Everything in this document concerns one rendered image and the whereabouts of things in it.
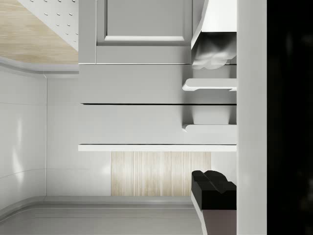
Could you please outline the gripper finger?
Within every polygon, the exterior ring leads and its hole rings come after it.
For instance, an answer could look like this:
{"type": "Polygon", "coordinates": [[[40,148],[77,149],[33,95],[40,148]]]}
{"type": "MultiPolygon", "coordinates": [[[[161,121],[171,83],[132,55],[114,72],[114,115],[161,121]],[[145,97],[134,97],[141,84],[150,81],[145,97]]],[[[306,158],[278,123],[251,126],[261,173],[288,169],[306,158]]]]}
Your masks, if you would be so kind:
{"type": "Polygon", "coordinates": [[[237,0],[204,0],[191,50],[195,70],[218,69],[237,56],[237,0]]]}
{"type": "Polygon", "coordinates": [[[236,235],[237,188],[217,171],[192,172],[191,200],[203,235],[236,235]]]}

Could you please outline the white cabinet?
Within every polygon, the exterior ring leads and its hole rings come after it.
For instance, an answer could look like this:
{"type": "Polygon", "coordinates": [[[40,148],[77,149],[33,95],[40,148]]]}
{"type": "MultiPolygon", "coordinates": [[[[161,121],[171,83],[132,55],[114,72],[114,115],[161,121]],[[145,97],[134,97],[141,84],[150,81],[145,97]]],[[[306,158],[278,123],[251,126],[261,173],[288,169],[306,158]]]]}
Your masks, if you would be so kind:
{"type": "Polygon", "coordinates": [[[80,0],[79,151],[236,147],[235,66],[192,67],[204,0],[80,0]]]}

